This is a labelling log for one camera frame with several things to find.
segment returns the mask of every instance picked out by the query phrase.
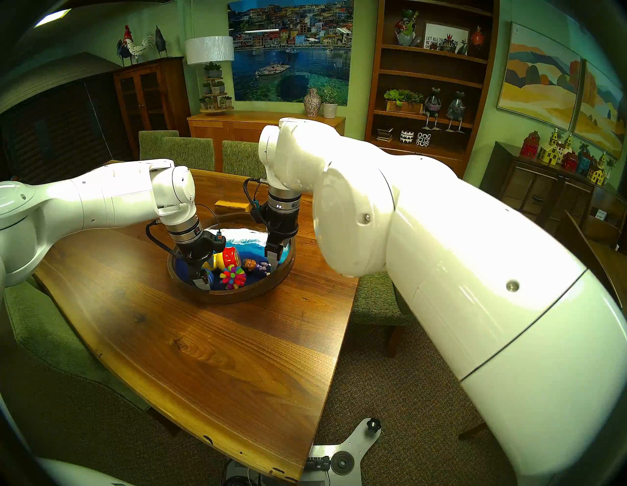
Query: stack of books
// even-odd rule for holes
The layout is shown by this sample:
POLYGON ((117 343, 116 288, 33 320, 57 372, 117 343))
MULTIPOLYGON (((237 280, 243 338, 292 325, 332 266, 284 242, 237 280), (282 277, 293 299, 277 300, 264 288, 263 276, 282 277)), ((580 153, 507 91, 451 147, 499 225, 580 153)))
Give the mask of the stack of books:
POLYGON ((392 127, 383 127, 377 129, 377 140, 389 142, 392 140, 392 127))

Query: screw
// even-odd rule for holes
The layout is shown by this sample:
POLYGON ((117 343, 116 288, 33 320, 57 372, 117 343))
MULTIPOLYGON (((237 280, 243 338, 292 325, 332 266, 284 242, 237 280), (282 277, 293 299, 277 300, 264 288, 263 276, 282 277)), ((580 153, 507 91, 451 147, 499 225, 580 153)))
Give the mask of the screw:
POLYGON ((520 284, 515 280, 510 280, 509 282, 507 282, 505 288, 510 292, 516 292, 520 288, 520 284))

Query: wooden block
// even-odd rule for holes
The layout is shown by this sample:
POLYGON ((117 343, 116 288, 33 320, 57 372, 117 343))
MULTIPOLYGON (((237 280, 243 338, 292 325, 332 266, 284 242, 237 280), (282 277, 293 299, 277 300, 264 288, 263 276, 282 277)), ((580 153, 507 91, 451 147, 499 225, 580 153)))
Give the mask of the wooden block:
POLYGON ((223 199, 217 201, 215 207, 216 214, 240 213, 242 211, 249 213, 251 209, 252 206, 248 201, 245 203, 237 203, 234 201, 225 201, 223 199))

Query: boat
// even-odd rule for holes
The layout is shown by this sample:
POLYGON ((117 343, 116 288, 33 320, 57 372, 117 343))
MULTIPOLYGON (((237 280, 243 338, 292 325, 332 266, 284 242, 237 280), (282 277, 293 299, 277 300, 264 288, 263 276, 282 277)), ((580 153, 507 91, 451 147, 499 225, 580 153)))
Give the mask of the boat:
POLYGON ((261 69, 257 69, 257 76, 270 76, 272 74, 281 74, 290 68, 288 64, 271 64, 261 69))

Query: wooden bowl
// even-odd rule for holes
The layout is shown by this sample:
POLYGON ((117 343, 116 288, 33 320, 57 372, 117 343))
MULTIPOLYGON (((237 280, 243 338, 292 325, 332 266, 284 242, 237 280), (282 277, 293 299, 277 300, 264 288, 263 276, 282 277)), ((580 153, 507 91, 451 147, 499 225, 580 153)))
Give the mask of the wooden bowl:
MULTIPOLYGON (((250 213, 221 214, 218 216, 218 221, 219 227, 222 229, 248 228, 249 230, 266 231, 265 226, 255 223, 250 213)), ((215 218, 209 221, 203 221, 203 228, 217 229, 218 224, 215 218)), ((236 302, 242 302, 249 298, 257 297, 275 288, 290 273, 290 270, 294 266, 295 257, 296 241, 292 238, 290 240, 290 251, 287 254, 287 258, 278 268, 258 282, 232 290, 201 290, 200 288, 183 282, 179 276, 176 275, 176 271, 174 270, 174 256, 172 255, 169 255, 167 258, 167 271, 170 273, 170 277, 177 283, 177 286, 194 300, 207 304, 235 304, 236 302)))

